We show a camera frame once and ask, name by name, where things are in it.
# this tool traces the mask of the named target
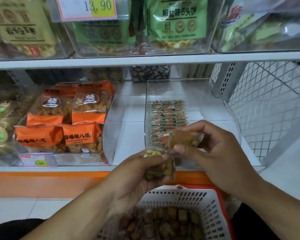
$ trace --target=left hand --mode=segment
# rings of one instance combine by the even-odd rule
[[[112,216],[127,212],[145,193],[166,184],[169,176],[147,180],[145,171],[168,160],[169,155],[143,157],[145,150],[120,163],[101,183],[104,193],[109,193],[109,211]]]

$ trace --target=floor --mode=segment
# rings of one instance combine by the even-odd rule
[[[0,224],[27,218],[47,219],[70,201],[71,199],[0,199]]]

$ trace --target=white plastic basket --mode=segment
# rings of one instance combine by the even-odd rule
[[[204,239],[235,240],[222,197],[214,187],[207,185],[162,186],[146,193],[137,204],[138,208],[176,206],[193,208],[200,214]],[[106,224],[96,239],[116,240],[119,219]]]

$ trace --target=hand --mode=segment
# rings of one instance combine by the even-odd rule
[[[120,163],[100,184],[110,197],[110,214],[119,215],[134,207],[145,193],[166,184],[170,177],[147,180],[145,171],[168,160],[169,155],[143,157],[145,150]]]
[[[241,201],[249,193],[255,193],[256,187],[263,180],[253,169],[231,132],[205,120],[191,124],[184,130],[204,133],[199,147],[207,152],[185,145],[175,145],[175,151],[195,161],[205,169],[217,187]]]

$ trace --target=price tag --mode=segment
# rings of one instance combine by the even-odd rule
[[[57,2],[64,22],[117,17],[115,0],[57,0]]]
[[[48,167],[44,156],[20,155],[20,159],[25,167]]]

